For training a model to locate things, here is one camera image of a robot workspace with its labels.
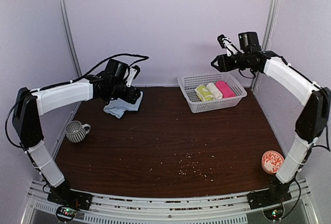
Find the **rolled pink towel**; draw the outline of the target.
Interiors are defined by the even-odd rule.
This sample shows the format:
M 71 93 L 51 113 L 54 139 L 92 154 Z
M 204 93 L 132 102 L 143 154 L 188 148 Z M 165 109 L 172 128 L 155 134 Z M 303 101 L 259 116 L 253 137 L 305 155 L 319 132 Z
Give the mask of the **rolled pink towel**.
M 235 93 L 224 81 L 218 81 L 215 83 L 216 88 L 222 93 L 223 98 L 235 97 Z

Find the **aluminium frame post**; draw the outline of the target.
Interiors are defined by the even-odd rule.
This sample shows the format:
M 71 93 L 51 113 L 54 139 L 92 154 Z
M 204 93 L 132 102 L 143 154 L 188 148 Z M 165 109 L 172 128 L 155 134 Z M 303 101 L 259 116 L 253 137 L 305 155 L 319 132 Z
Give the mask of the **aluminium frame post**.
M 67 41 L 68 49 L 69 49 L 69 54 L 70 54 L 70 59 L 75 71 L 75 74 L 77 78 L 80 78 L 82 76 L 82 70 L 81 66 L 78 60 L 76 48 L 74 45 L 74 40 L 72 36 L 72 31 L 70 27 L 70 22 L 69 22 L 69 17 L 68 17 L 68 11 L 67 11 L 67 6 L 66 6 L 66 0 L 58 0 L 59 3 L 59 8 L 62 16 L 62 22 L 65 30 L 65 38 Z
M 271 44 L 271 37 L 276 26 L 280 0 L 270 0 L 268 15 L 263 35 L 262 50 L 267 50 Z

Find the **white plastic basket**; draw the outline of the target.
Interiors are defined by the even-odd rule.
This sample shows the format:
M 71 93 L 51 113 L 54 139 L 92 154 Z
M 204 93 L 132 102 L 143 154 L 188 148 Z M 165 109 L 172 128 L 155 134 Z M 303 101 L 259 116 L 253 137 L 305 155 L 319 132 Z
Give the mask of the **white plastic basket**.
M 247 96 L 230 73 L 179 76 L 177 81 L 192 113 L 234 107 Z

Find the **rolled white towel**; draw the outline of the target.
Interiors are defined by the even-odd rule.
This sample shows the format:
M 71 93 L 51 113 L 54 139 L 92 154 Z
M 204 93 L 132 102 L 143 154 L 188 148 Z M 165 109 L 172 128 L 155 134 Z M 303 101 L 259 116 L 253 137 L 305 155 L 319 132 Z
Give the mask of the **rolled white towel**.
M 213 94 L 216 100 L 220 100 L 223 98 L 222 92 L 216 87 L 216 85 L 211 82 L 206 85 L 206 88 Z

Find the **left aluminium frame post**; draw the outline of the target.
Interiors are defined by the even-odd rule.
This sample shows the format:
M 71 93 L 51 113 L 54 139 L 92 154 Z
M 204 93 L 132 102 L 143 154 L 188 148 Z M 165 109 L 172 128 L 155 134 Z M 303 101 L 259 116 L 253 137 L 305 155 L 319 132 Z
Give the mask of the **left aluminium frame post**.
M 76 48 L 74 45 L 74 40 L 72 36 L 72 31 L 70 27 L 70 22 L 69 22 L 69 17 L 68 17 L 68 11 L 67 11 L 67 6 L 66 6 L 66 0 L 58 0 L 59 3 L 59 8 L 62 16 L 62 22 L 65 30 L 65 38 L 67 41 L 68 49 L 69 49 L 69 54 L 70 54 L 70 59 L 75 71 L 75 74 L 77 78 L 80 78 L 82 76 L 82 70 L 81 66 L 78 60 Z

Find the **green patterned towel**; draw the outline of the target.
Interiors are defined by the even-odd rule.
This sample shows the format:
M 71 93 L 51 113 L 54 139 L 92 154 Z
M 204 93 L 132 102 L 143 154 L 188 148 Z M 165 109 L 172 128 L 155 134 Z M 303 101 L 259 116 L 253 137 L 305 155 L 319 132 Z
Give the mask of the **green patterned towel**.
M 203 84 L 196 87 L 194 91 L 202 102 L 215 100 L 215 96 Z

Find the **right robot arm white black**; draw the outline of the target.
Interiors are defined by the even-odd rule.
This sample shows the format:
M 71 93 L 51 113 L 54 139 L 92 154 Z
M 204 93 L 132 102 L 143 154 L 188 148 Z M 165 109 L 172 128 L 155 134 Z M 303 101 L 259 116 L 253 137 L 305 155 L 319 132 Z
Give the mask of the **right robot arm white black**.
M 216 56 L 211 66 L 219 72 L 246 69 L 251 74 L 260 72 L 282 85 L 303 107 L 295 123 L 293 145 L 283 165 L 276 172 L 276 179 L 280 184 L 289 184 L 305 165 L 311 150 L 318 147 L 318 138 L 323 132 L 327 132 L 330 89 L 308 79 L 283 56 L 271 50 L 262 50 L 256 32 L 240 33 L 238 39 L 239 48 L 229 37 L 219 35 L 217 41 L 226 53 Z

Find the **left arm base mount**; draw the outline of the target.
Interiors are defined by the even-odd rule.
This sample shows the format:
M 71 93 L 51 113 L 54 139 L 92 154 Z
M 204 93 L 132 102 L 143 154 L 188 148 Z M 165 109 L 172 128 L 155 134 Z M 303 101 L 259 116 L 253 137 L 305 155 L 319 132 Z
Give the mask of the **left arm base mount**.
M 93 195 L 71 189 L 71 184 L 64 181 L 58 187 L 51 186 L 47 200 L 68 206 L 75 210 L 89 210 Z

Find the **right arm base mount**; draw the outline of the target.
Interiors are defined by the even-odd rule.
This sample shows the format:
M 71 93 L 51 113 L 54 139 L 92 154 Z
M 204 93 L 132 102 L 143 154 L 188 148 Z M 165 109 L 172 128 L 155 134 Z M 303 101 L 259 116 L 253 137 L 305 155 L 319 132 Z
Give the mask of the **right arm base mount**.
M 247 194 L 251 210 L 281 204 L 292 199 L 289 191 L 290 183 L 271 183 L 268 189 L 252 191 Z

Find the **red patterned bowl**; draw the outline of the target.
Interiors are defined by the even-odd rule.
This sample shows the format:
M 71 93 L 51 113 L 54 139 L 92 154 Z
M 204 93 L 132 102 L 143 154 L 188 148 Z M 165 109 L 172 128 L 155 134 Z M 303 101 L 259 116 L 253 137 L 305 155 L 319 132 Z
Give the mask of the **red patterned bowl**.
M 267 174 L 276 174 L 283 163 L 284 157 L 277 151 L 266 151 L 262 155 L 261 167 Z

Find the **right aluminium frame post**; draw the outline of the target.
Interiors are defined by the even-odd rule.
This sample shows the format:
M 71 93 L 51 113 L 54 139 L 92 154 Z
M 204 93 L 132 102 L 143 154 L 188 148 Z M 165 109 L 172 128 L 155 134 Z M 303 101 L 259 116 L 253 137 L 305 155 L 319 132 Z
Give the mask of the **right aluminium frame post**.
M 268 15 L 263 35 L 262 50 L 267 50 L 271 44 L 271 37 L 276 26 L 280 0 L 270 0 Z

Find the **striped ceramic mug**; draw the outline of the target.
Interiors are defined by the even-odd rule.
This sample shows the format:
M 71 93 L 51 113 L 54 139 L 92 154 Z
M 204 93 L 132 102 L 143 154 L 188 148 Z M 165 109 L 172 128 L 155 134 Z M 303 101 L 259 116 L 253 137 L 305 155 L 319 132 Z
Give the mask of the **striped ceramic mug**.
M 74 144 L 82 142 L 89 134 L 91 126 L 82 124 L 79 121 L 72 121 L 65 127 L 65 135 L 67 139 Z

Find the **light blue towel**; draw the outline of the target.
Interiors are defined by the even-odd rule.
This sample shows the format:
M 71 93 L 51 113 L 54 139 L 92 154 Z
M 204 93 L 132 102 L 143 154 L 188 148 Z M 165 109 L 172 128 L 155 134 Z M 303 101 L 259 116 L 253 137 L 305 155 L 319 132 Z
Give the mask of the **light blue towel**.
M 126 111 L 135 112 L 139 110 L 141 101 L 143 99 L 143 92 L 140 91 L 141 95 L 137 99 L 136 103 L 131 104 L 125 102 L 122 99 L 112 100 L 103 108 L 104 113 L 111 114 L 116 118 L 121 118 Z

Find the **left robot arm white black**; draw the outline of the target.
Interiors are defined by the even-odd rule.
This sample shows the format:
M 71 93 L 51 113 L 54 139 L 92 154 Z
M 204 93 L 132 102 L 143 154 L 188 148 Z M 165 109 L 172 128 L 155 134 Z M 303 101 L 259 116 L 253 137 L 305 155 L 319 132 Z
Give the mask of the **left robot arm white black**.
M 106 104 L 117 99 L 135 104 L 141 92 L 132 86 L 132 82 L 140 73 L 140 67 L 136 63 L 125 64 L 114 57 L 104 59 L 104 63 L 106 68 L 96 75 L 88 71 L 67 82 L 37 89 L 19 89 L 16 102 L 6 117 L 12 120 L 20 140 L 16 147 L 30 157 L 62 205 L 70 205 L 74 201 L 74 193 L 46 148 L 40 117 L 64 106 L 93 99 L 102 99 Z

